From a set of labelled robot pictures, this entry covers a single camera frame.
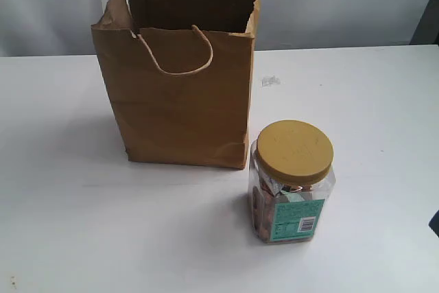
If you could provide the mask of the clear jar with yellow lid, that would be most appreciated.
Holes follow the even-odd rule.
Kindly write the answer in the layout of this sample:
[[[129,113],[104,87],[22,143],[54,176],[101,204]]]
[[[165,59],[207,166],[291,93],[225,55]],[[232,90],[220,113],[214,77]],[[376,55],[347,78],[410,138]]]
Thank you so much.
[[[277,121],[259,133],[250,149],[248,195],[262,242],[313,238],[336,182],[333,155],[325,133],[303,121]]]

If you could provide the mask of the brown paper bag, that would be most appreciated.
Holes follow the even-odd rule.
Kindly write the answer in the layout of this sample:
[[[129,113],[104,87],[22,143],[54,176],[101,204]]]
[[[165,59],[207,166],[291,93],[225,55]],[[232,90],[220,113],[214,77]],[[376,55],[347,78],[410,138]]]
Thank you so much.
[[[128,159],[243,169],[259,0],[108,0],[91,33]]]

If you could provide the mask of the small clear plastic scrap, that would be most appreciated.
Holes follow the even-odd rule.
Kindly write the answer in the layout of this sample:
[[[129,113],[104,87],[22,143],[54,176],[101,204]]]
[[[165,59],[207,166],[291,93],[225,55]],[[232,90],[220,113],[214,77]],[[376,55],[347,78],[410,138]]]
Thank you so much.
[[[274,75],[273,76],[265,76],[265,77],[263,77],[263,79],[261,81],[262,87],[280,85],[280,84],[281,84],[280,79]]]

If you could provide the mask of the dark object at right edge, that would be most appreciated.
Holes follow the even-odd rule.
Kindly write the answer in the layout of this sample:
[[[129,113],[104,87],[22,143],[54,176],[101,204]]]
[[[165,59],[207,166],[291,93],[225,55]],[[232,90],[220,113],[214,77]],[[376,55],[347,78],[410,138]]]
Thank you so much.
[[[430,219],[429,227],[439,237],[439,211]]]

